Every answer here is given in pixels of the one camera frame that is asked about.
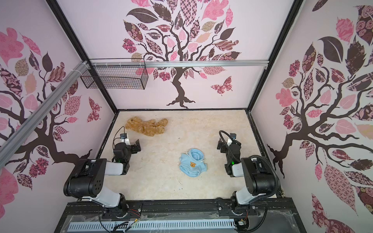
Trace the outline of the brown plush teddy bear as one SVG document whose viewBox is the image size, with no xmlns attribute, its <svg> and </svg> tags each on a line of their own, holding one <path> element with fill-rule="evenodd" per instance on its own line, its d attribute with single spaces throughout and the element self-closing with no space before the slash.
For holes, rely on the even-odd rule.
<svg viewBox="0 0 373 233">
<path fill-rule="evenodd" d="M 166 118 L 160 121 L 156 121 L 155 119 L 143 121 L 140 117 L 135 116 L 127 120 L 125 129 L 145 136 L 155 136 L 163 134 L 167 125 L 168 120 Z"/>
</svg>

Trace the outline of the light blue fleece hoodie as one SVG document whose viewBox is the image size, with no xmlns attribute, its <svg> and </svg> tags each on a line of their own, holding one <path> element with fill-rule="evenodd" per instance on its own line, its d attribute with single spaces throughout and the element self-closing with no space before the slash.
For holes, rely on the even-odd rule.
<svg viewBox="0 0 373 233">
<path fill-rule="evenodd" d="M 205 155 L 199 149 L 190 149 L 179 158 L 179 169 L 188 177 L 198 177 L 207 171 Z"/>
</svg>

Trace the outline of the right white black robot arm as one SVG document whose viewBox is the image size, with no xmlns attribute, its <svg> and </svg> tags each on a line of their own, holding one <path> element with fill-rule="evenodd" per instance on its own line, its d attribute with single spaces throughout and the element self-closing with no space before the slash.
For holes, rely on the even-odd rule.
<svg viewBox="0 0 373 233">
<path fill-rule="evenodd" d="M 241 143 L 236 140 L 228 144 L 219 139 L 217 149 L 226 156 L 227 175 L 244 178 L 244 187 L 233 194 L 238 205 L 251 205 L 278 192 L 279 178 L 267 158 L 260 155 L 242 158 Z"/>
</svg>

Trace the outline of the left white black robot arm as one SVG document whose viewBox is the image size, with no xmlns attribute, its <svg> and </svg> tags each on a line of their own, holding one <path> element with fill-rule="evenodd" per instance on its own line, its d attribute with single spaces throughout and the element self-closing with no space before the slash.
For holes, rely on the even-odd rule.
<svg viewBox="0 0 373 233">
<path fill-rule="evenodd" d="M 124 195 L 104 186 L 104 179 L 106 176 L 126 175 L 130 168 L 131 156 L 140 151 L 139 140 L 133 145 L 125 141 L 114 146 L 113 162 L 106 158 L 81 159 L 64 184 L 64 195 L 95 202 L 105 208 L 126 211 L 128 206 Z"/>
</svg>

